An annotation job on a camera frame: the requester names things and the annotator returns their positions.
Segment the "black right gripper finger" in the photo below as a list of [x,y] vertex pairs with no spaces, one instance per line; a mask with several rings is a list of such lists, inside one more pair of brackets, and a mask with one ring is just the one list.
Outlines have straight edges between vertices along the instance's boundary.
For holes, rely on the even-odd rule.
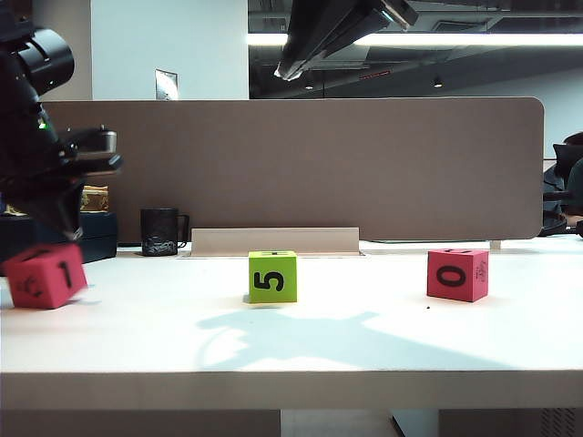
[[[324,40],[322,52],[316,57],[312,66],[325,57],[348,46],[356,39],[381,28],[381,3],[379,1],[345,2],[346,17]],[[286,79],[292,81],[298,77],[300,76],[286,76]]]
[[293,1],[287,41],[274,75],[300,76],[308,70],[345,17],[345,1]]

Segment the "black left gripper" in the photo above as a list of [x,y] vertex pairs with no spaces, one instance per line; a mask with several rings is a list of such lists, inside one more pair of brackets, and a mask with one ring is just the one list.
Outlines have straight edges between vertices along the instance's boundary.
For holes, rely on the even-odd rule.
[[[85,178],[119,172],[116,136],[62,136],[55,143],[1,139],[1,190],[8,204],[69,241],[83,236],[80,218]],[[56,185],[36,187],[48,182]]]

